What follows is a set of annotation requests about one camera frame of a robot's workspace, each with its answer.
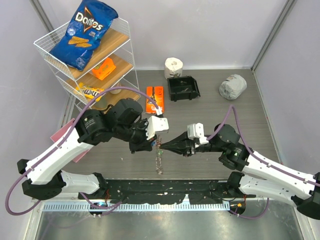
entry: blue chip bag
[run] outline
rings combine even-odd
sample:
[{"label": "blue chip bag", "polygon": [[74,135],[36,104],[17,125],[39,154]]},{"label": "blue chip bag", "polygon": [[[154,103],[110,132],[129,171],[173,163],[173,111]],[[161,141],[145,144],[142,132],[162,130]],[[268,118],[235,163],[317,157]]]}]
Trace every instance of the blue chip bag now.
[{"label": "blue chip bag", "polygon": [[82,0],[66,29],[65,36],[52,48],[50,54],[82,71],[117,17],[118,13],[103,2]]}]

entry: doritos logo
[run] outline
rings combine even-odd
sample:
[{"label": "doritos logo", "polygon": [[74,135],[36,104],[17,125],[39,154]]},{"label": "doritos logo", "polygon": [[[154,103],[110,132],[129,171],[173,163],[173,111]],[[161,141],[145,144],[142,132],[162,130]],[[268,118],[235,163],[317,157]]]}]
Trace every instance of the doritos logo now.
[{"label": "doritos logo", "polygon": [[89,9],[85,6],[84,7],[84,14],[82,12],[77,12],[75,16],[75,20],[77,22],[83,23],[83,32],[85,33],[88,29],[94,28],[97,31],[100,31],[104,26],[99,24]]}]

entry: gray crumpled object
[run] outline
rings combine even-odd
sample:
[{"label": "gray crumpled object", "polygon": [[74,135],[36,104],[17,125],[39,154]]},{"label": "gray crumpled object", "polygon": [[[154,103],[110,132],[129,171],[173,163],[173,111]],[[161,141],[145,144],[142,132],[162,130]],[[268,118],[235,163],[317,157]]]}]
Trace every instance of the gray crumpled object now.
[{"label": "gray crumpled object", "polygon": [[246,89],[246,80],[238,74],[233,74],[222,82],[219,87],[219,93],[228,100],[234,100]]}]

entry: black tray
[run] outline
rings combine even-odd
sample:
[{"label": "black tray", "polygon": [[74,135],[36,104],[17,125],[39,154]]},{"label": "black tray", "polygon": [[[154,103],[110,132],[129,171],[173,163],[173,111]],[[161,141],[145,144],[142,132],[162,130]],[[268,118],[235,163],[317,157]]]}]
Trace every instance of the black tray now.
[{"label": "black tray", "polygon": [[200,97],[197,81],[192,76],[170,77],[167,80],[171,101]]}]

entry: orange label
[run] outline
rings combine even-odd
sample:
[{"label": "orange label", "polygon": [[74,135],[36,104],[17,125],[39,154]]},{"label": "orange label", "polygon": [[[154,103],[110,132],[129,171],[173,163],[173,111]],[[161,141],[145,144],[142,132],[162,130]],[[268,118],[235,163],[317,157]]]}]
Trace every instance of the orange label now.
[{"label": "orange label", "polygon": [[[156,104],[159,106],[159,108],[162,110],[162,112],[165,112],[165,96],[164,96],[164,87],[163,86],[147,86],[146,87],[146,94],[155,100]],[[147,99],[146,100],[146,107],[145,111],[148,114],[155,114],[156,113],[156,107],[153,105],[153,103]]]},{"label": "orange label", "polygon": [[116,66],[114,65],[112,59],[107,57],[104,62],[99,63],[92,69],[91,74],[102,81],[106,76],[112,73],[115,68]]}]

